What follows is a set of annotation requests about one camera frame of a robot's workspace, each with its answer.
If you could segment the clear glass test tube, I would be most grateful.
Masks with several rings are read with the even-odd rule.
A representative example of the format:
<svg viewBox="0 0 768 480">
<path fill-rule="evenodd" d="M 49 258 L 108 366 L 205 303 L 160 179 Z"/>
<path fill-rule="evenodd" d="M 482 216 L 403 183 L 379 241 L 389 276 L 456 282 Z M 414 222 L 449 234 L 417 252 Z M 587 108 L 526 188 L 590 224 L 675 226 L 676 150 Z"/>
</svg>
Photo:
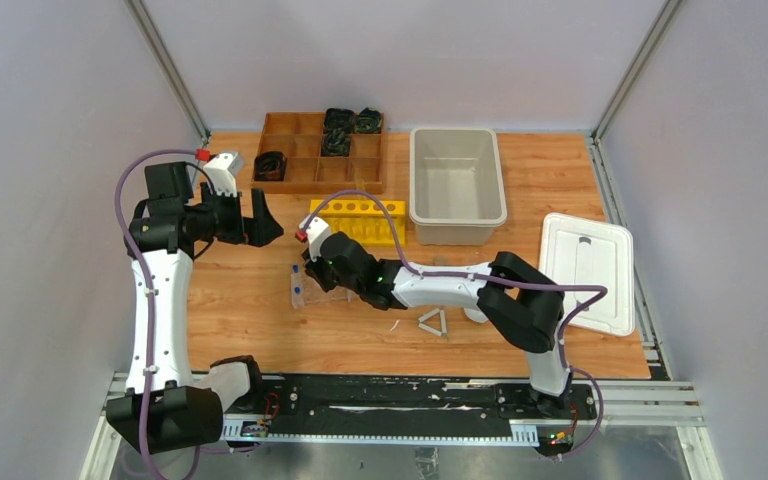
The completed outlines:
<svg viewBox="0 0 768 480">
<path fill-rule="evenodd" d="M 357 198 L 359 200 L 365 200 L 366 199 L 366 196 L 365 196 L 365 193 L 366 193 L 365 181 L 363 179 L 357 179 L 355 181 L 355 186 L 356 186 L 356 189 L 359 191 L 359 194 L 357 194 Z"/>
</svg>

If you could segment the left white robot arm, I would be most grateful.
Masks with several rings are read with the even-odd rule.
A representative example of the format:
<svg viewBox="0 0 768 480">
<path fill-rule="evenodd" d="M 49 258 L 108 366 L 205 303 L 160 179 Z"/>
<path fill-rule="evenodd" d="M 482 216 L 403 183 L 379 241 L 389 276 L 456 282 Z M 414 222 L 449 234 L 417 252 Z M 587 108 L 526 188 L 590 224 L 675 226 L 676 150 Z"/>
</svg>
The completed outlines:
<svg viewBox="0 0 768 480">
<path fill-rule="evenodd" d="M 241 212 L 236 155 L 214 156 L 194 196 L 188 163 L 149 165 L 147 198 L 126 221 L 126 249 L 136 288 L 134 357 L 126 392 L 108 402 L 109 424 L 139 452 L 186 449 L 218 441 L 232 406 L 258 411 L 266 386 L 257 362 L 240 355 L 214 362 L 195 380 L 187 346 L 187 311 L 196 245 L 218 241 L 264 247 L 283 234 L 262 190 L 251 192 L 253 214 Z"/>
</svg>

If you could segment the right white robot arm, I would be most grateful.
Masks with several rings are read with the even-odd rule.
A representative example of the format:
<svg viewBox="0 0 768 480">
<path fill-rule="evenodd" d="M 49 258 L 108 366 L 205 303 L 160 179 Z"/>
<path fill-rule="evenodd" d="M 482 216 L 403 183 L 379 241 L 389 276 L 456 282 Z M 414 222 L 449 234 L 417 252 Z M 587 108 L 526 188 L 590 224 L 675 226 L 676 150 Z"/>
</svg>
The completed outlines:
<svg viewBox="0 0 768 480">
<path fill-rule="evenodd" d="M 503 251 L 491 262 L 429 267 L 377 259 L 343 232 L 297 232 L 296 237 L 307 246 L 302 254 L 305 272 L 323 291 L 343 287 L 382 311 L 461 308 L 524 351 L 537 413 L 552 418 L 569 407 L 572 375 L 562 363 L 557 339 L 564 294 L 517 255 Z"/>
</svg>

